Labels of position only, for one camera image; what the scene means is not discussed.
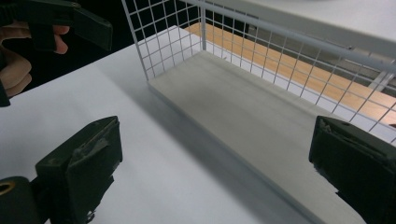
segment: wooden surface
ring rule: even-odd
[[[308,161],[316,117],[330,112],[205,51],[149,84],[314,223],[363,223]]]
[[[201,24],[195,23],[186,30],[195,35],[201,35]],[[306,85],[309,89],[323,92],[323,95],[352,109],[359,110],[362,114],[374,120],[380,120],[386,124],[396,123],[396,113],[389,111],[392,106],[396,108],[394,97],[379,91],[373,91],[346,78],[332,75],[330,72],[313,67],[309,63],[296,61],[288,55],[268,49],[251,40],[233,35],[209,24],[206,25],[206,39],[269,70],[277,71],[283,77],[291,78],[301,85]]]

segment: hand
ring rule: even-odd
[[[53,33],[55,37],[55,53],[65,54],[67,45],[62,41],[61,35],[69,31],[67,26],[54,26]],[[15,21],[9,26],[0,27],[0,44],[6,39],[30,38],[30,31],[27,23]],[[0,71],[0,80],[6,90],[7,96],[14,96],[31,82],[32,77],[29,74],[32,65],[21,55],[5,49],[3,46],[0,50],[4,54],[7,66]]]

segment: white wire basket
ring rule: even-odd
[[[396,146],[386,49],[343,46],[206,0],[122,2],[147,80],[206,51]]]

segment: wire mesh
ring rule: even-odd
[[[385,81],[394,60],[205,0],[123,4],[147,79],[206,50],[396,145],[396,98],[384,93],[396,92]],[[367,70],[385,75],[367,77]]]

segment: white surface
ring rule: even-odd
[[[394,0],[211,0],[264,21],[396,58]]]
[[[35,164],[86,124],[120,119],[124,161],[93,223],[307,223],[257,175],[153,94],[134,47],[0,108],[0,179]]]
[[[296,206],[324,223],[363,222],[308,161],[316,117],[330,112],[204,51],[149,83]]]

